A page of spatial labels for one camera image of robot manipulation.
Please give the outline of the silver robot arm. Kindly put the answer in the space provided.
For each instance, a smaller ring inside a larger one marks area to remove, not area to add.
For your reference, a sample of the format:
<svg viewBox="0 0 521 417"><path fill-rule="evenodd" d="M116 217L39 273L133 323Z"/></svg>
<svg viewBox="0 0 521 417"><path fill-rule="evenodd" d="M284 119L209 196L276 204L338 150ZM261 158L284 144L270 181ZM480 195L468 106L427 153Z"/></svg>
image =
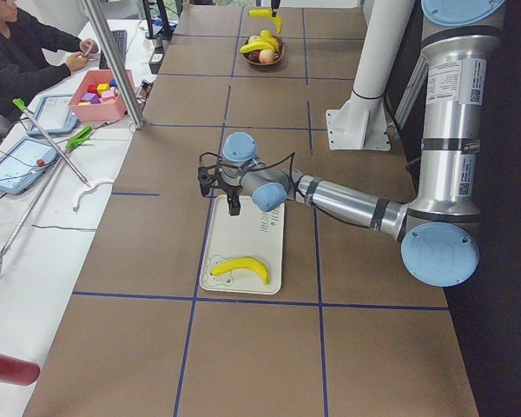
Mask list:
<svg viewBox="0 0 521 417"><path fill-rule="evenodd" d="M233 133L201 189L222 189L229 212L249 195L268 212L288 200L341 222L393 236L409 273L437 287L458 285L478 261L479 209L472 201L485 72L503 28L503 1L424 1L419 62L412 79L425 89L419 185L408 203L349 189L297 169L268 167L254 139Z"/></svg>

